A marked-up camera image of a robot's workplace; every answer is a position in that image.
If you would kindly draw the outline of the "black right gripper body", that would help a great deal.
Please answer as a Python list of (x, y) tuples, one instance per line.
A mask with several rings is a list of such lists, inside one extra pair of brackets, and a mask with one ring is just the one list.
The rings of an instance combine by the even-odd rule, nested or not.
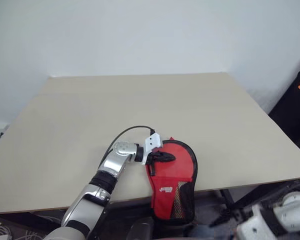
[(243, 223), (252, 216), (252, 210), (249, 207), (229, 206), (227, 213), (228, 220), (234, 220), (237, 223)]

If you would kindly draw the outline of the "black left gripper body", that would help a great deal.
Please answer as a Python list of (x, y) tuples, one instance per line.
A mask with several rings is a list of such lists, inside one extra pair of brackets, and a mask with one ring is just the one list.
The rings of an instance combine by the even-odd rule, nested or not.
[(151, 176), (155, 176), (156, 175), (156, 171), (155, 171), (155, 161), (158, 158), (158, 152), (151, 152), (146, 159), (146, 165), (148, 167), (148, 171), (149, 174)]

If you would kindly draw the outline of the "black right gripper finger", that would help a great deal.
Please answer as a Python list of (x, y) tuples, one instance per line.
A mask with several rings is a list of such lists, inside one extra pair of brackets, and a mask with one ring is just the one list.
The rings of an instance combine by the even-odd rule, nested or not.
[(227, 224), (232, 218), (231, 214), (221, 214), (220, 216), (218, 216), (210, 225), (210, 228), (219, 226), (219, 225), (223, 225), (223, 224)]

